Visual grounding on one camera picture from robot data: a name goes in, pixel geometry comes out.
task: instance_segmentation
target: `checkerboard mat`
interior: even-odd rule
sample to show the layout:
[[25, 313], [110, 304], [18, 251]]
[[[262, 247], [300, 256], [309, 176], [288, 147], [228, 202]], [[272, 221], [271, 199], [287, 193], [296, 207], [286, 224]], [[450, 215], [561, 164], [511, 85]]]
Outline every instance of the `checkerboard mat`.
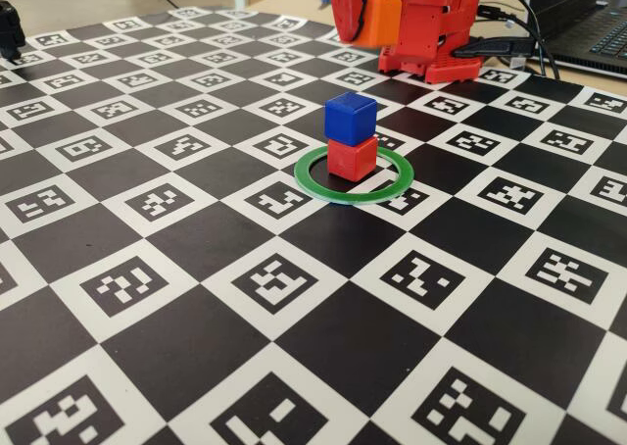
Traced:
[[[390, 202], [292, 176], [347, 90]], [[626, 280], [625, 97], [197, 7], [0, 66], [0, 443], [625, 444]]]

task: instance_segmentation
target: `wooden table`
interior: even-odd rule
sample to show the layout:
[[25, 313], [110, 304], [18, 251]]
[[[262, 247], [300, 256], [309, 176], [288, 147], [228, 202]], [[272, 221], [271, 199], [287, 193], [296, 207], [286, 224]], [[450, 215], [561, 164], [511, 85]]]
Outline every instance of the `wooden table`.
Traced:
[[[517, 6], [515, 0], [481, 0], [482, 2], [504, 2], [515, 8]], [[324, 24], [333, 24], [333, 13], [330, 7], [325, 9], [319, 9], [320, 0], [263, 0], [250, 6], [250, 9], [266, 12], [269, 14], [281, 14], [286, 16], [297, 16], [310, 21], [321, 22]], [[510, 11], [508, 8], [500, 5], [505, 11]], [[505, 36], [516, 34], [520, 31], [518, 27], [509, 29], [502, 23], [481, 23], [476, 24], [472, 29], [472, 34], [475, 36]], [[490, 66], [496, 66], [499, 62], [496, 59], [491, 59], [487, 63]], [[578, 84], [589, 85], [598, 89], [603, 89], [609, 92], [618, 94], [626, 94], [627, 84], [624, 79], [614, 78], [606, 75], [600, 75], [595, 73], [587, 73], [583, 71], [574, 70], [564, 66], [559, 67], [561, 79], [568, 82], [575, 82]]]

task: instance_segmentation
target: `black object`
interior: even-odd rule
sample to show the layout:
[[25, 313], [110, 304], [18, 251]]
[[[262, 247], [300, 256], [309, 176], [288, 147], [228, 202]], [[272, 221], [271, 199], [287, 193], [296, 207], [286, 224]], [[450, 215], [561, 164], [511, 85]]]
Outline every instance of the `black object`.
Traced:
[[9, 61], [17, 60], [22, 55], [18, 48], [25, 45], [18, 11], [9, 2], [0, 1], [0, 55]]
[[627, 8], [597, 0], [531, 0], [531, 7], [556, 60], [627, 76]]

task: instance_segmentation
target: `stacked cubes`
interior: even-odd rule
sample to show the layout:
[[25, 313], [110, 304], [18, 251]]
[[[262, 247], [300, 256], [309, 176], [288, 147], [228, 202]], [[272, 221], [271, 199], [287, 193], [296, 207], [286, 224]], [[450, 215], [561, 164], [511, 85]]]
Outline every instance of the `stacked cubes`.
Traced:
[[329, 173], [357, 182], [376, 166], [376, 100], [347, 92], [324, 105]]

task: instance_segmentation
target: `orange part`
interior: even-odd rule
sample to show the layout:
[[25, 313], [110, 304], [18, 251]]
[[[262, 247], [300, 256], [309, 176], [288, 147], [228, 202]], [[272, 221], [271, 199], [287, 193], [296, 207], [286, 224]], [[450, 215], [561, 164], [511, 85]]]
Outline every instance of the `orange part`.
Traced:
[[399, 39], [401, 0], [367, 0], [363, 13], [363, 28], [353, 42], [357, 46], [393, 45]]
[[372, 136], [357, 146], [347, 146], [329, 139], [326, 165], [333, 173], [351, 182], [357, 182], [376, 167], [377, 139]]

